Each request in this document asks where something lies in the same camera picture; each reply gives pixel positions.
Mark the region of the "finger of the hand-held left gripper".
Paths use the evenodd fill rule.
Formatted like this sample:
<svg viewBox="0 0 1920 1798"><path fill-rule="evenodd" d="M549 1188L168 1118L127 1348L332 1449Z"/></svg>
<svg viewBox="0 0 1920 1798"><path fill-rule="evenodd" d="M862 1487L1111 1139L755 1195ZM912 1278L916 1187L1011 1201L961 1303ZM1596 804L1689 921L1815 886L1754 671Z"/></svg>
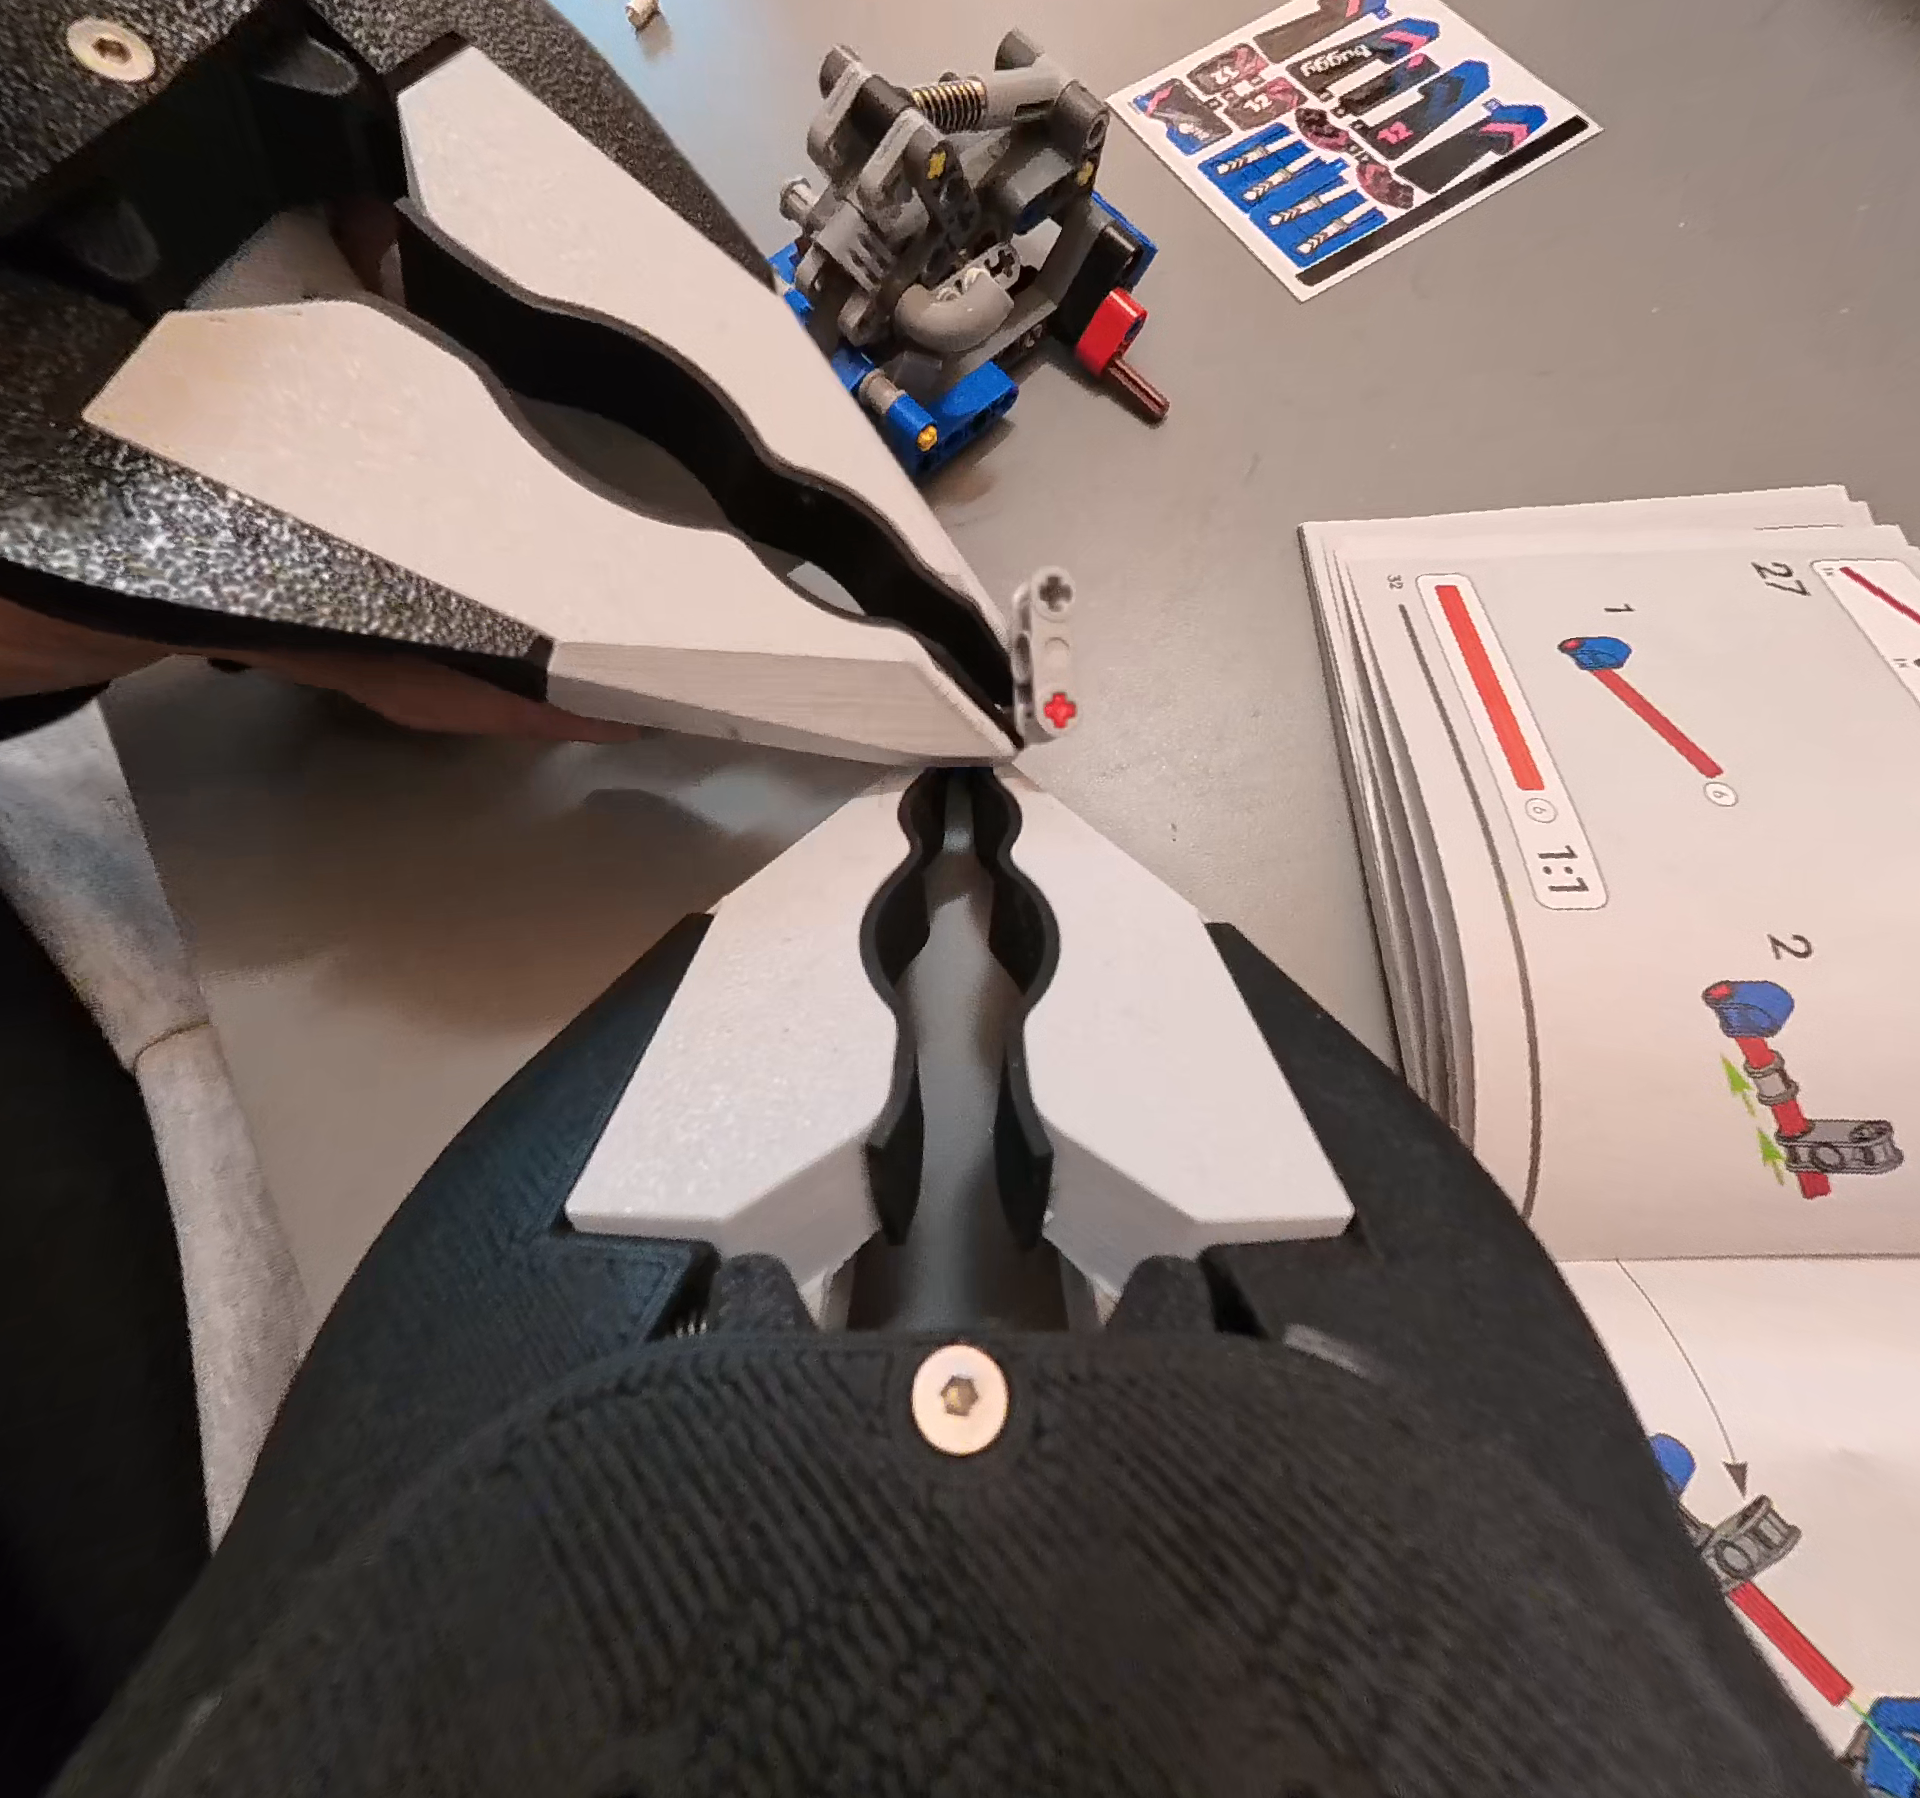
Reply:
<svg viewBox="0 0 1920 1798"><path fill-rule="evenodd" d="M872 763L1013 755L908 634L588 486L388 305L168 313L83 418L530 625L578 715Z"/></svg>
<svg viewBox="0 0 1920 1798"><path fill-rule="evenodd" d="M479 520L545 698L745 739L1016 739L994 601L766 265L731 257L473 48L397 99L409 312L514 395L659 444L717 502L595 484Z"/></svg>

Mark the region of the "lego instruction booklet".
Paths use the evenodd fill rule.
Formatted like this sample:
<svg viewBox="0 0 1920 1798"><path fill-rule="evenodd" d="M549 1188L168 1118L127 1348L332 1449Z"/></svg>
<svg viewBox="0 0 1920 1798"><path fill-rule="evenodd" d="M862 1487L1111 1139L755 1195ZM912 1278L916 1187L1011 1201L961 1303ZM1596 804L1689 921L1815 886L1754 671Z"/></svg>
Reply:
<svg viewBox="0 0 1920 1798"><path fill-rule="evenodd" d="M1404 1074L1740 1631L1916 1793L1916 547L1840 486L1301 539Z"/></svg>

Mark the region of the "person's left hand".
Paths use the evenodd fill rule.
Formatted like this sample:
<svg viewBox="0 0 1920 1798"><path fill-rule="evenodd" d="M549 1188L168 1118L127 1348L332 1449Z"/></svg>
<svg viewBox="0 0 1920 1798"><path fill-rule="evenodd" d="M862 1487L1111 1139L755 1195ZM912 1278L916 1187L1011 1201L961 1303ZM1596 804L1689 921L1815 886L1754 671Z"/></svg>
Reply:
<svg viewBox="0 0 1920 1798"><path fill-rule="evenodd" d="M2 602L3 700L95 691L170 656L171 651L158 643L103 634ZM405 729L583 743L620 743L639 735L637 728L527 700L414 654L265 651L238 654L237 661L282 682L341 695Z"/></svg>

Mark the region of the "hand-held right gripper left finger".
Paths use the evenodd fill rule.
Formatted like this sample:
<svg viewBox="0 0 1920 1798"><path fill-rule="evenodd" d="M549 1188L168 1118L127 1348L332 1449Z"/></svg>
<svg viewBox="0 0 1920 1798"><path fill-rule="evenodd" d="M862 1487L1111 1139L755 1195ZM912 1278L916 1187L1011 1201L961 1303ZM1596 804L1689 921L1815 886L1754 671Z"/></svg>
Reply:
<svg viewBox="0 0 1920 1798"><path fill-rule="evenodd" d="M927 940L946 774L892 774L708 912L564 1201L580 1232L779 1258L814 1320L919 1188L917 1055L899 977Z"/></svg>

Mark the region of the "lego sticker sheet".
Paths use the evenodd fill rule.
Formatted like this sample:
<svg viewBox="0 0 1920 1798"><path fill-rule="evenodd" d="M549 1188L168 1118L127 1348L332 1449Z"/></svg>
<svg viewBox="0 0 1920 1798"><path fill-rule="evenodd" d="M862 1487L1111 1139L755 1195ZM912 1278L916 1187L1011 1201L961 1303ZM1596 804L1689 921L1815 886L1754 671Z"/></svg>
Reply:
<svg viewBox="0 0 1920 1798"><path fill-rule="evenodd" d="M1109 104L1298 299L1600 131L1442 0L1285 0Z"/></svg>

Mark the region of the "person's black clothing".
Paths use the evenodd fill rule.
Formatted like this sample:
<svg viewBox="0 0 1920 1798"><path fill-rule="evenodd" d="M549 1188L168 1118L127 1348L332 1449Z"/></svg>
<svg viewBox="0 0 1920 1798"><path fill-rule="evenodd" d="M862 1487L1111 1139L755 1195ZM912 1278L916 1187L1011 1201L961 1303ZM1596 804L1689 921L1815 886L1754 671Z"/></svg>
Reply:
<svg viewBox="0 0 1920 1798"><path fill-rule="evenodd" d="M38 1793L209 1559L181 1264L132 1076L2 908L2 1792Z"/></svg>

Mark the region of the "small red axle lego assembly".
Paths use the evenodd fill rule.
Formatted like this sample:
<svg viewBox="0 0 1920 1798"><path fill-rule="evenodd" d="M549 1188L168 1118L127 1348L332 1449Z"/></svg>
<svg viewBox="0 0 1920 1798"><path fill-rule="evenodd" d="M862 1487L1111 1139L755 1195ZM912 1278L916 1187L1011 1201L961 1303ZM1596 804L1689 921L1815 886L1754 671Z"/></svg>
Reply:
<svg viewBox="0 0 1920 1798"><path fill-rule="evenodd" d="M1074 580L1055 566L1038 568L1011 596L1013 704L1020 742L1025 746L1066 735L1079 715L1072 604Z"/></svg>

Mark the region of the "grey and blue lego model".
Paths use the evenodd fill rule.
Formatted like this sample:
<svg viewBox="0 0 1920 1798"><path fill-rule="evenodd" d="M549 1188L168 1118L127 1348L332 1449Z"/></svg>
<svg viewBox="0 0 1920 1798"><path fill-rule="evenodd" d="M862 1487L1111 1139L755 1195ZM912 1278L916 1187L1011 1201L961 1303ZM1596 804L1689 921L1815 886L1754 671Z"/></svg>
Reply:
<svg viewBox="0 0 1920 1798"><path fill-rule="evenodd" d="M991 430L1045 341L1163 421L1126 358L1154 245L1095 188L1109 115L1082 80L1009 28L980 77L904 87L834 48L821 89L772 267L908 476Z"/></svg>

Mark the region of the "white fleece garment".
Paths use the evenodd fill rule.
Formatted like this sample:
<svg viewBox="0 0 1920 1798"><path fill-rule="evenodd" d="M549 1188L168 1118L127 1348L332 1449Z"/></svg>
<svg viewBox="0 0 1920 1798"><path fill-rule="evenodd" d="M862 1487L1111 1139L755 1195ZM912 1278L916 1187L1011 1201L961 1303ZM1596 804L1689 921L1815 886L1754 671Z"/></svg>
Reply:
<svg viewBox="0 0 1920 1798"><path fill-rule="evenodd" d="M182 1267L218 1544L313 1325L97 704L3 742L2 883L141 1093Z"/></svg>

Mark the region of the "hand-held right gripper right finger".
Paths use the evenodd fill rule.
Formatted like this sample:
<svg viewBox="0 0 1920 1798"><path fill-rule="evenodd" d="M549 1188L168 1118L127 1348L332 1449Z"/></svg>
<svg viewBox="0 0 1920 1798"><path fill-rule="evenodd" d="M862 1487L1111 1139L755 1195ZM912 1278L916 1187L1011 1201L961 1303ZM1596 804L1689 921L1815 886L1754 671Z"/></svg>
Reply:
<svg viewBox="0 0 1920 1798"><path fill-rule="evenodd" d="M994 1178L1104 1320L1145 1258L1342 1235L1354 1207L1186 897L1011 769L971 772L989 948L1017 988Z"/></svg>

